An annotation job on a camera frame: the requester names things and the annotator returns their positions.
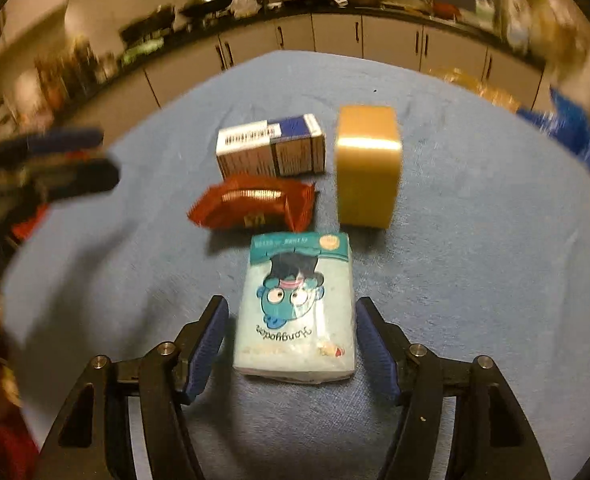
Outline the teal cartoon tissue pack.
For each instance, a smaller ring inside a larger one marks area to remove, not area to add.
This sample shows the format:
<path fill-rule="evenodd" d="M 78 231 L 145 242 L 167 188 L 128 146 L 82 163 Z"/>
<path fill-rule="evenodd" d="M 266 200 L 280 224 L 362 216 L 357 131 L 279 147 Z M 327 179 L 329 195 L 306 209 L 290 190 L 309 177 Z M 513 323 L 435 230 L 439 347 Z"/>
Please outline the teal cartoon tissue pack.
<path fill-rule="evenodd" d="M 347 234 L 277 232 L 252 238 L 233 367 L 247 376 L 295 384 L 353 375 L 356 314 Z"/>

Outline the brown snack wrapper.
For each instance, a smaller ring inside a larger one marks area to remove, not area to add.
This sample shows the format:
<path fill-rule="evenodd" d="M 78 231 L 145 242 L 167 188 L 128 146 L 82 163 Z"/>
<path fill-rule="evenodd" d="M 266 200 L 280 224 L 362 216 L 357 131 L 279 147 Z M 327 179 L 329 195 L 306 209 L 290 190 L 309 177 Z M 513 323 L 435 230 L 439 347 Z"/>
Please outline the brown snack wrapper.
<path fill-rule="evenodd" d="M 304 232 L 312 221 L 316 186 L 296 179 L 237 174 L 211 185 L 188 220 L 214 231 Z"/>

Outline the white red pouch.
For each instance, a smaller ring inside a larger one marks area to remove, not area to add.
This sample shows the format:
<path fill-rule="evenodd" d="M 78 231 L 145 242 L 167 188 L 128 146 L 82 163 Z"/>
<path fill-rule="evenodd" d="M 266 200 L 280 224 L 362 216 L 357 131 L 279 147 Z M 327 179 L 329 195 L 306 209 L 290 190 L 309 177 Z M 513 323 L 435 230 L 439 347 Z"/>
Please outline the white red pouch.
<path fill-rule="evenodd" d="M 42 223 L 46 214 L 48 213 L 48 205 L 39 206 L 37 211 L 34 215 L 18 224 L 15 224 L 10 232 L 12 232 L 13 236 L 17 238 L 20 242 L 24 242 L 28 240 L 31 234 L 37 229 L 38 226 Z"/>

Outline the white base cabinets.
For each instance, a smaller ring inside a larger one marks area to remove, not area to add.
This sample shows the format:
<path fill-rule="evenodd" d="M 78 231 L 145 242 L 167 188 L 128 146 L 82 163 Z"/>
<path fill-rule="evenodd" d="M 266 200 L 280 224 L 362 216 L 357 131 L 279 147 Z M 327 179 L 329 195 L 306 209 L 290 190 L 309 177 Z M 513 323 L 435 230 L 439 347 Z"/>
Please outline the white base cabinets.
<path fill-rule="evenodd" d="M 458 68 L 536 102 L 545 62 L 518 53 L 492 32 L 390 9 L 276 12 L 179 32 L 153 53 L 78 96 L 57 125 L 100 125 L 120 136 L 191 88 L 230 68 L 278 51 L 366 58 L 427 74 Z"/>

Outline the green cloth on counter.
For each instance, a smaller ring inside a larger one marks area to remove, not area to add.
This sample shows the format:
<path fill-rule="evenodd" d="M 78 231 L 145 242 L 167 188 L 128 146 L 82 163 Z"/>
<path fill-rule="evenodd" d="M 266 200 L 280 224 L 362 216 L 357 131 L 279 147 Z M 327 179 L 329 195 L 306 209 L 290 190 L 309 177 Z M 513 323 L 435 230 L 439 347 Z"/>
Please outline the green cloth on counter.
<path fill-rule="evenodd" d="M 161 49 L 165 44 L 164 38 L 149 39 L 136 44 L 133 47 L 127 47 L 120 55 L 119 64 L 124 67 L 133 64 L 139 58 L 151 55 Z"/>

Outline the black frying pan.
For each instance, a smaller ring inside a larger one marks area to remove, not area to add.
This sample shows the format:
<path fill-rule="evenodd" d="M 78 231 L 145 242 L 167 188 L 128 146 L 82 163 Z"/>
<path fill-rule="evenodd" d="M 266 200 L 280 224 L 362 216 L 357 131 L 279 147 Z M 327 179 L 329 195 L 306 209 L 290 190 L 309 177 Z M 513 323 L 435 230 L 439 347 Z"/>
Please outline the black frying pan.
<path fill-rule="evenodd" d="M 126 47 L 132 47 L 146 38 L 153 37 L 158 32 L 173 28 L 176 19 L 176 8 L 172 4 L 158 6 L 154 12 L 136 18 L 133 22 L 119 29 L 119 36 Z"/>

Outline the black wok with lid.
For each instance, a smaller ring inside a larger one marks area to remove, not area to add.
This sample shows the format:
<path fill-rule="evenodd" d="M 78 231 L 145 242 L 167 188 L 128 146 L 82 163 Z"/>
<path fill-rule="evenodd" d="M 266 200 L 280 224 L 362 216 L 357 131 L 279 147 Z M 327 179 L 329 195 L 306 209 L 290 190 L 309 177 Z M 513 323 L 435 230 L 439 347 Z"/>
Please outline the black wok with lid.
<path fill-rule="evenodd" d="M 233 0 L 188 0 L 179 10 L 184 18 L 203 18 L 227 9 Z"/>

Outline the gold rounded square tin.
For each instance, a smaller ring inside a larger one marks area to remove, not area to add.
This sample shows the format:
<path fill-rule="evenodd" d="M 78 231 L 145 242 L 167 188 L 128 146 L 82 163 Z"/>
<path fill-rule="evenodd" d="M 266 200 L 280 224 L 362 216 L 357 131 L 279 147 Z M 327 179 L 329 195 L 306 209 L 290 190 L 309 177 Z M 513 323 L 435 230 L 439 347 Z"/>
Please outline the gold rounded square tin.
<path fill-rule="evenodd" d="M 386 230 L 391 225 L 402 175 L 402 140 L 390 106 L 340 109 L 335 140 L 338 221 Z"/>

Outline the blue white small box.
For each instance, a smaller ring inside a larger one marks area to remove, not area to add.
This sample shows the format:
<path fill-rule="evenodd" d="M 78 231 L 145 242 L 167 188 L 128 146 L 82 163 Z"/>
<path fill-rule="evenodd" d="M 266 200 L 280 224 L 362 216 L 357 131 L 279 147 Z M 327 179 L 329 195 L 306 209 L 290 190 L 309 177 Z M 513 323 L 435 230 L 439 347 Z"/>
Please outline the blue white small box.
<path fill-rule="evenodd" d="M 324 174 L 326 136 L 313 114 L 260 120 L 220 129 L 214 154 L 223 179 Z"/>

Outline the yellow plastic bag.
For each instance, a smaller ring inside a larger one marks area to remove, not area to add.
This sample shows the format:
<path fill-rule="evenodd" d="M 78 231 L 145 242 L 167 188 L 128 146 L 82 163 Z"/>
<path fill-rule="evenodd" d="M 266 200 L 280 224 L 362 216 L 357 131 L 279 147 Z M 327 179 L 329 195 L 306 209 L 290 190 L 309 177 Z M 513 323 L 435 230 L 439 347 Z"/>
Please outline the yellow plastic bag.
<path fill-rule="evenodd" d="M 448 84 L 454 84 L 460 88 L 463 88 L 481 99 L 488 101 L 494 106 L 502 107 L 504 110 L 508 110 L 512 113 L 517 113 L 520 107 L 519 100 L 516 100 L 510 92 L 507 92 L 501 88 L 493 87 L 491 84 L 481 81 L 465 72 L 462 72 L 459 68 L 432 68 L 428 71 L 430 76 L 436 77 Z"/>

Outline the blue plastic bag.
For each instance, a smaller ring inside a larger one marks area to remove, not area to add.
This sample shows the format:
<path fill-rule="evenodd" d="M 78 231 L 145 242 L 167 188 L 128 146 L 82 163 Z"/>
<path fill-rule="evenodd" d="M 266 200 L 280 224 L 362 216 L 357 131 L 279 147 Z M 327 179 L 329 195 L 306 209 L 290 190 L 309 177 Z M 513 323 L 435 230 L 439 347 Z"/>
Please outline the blue plastic bag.
<path fill-rule="evenodd" d="M 564 146 L 590 172 L 590 118 L 582 106 L 550 88 L 552 112 L 536 112 L 519 107 L 516 115 Z"/>

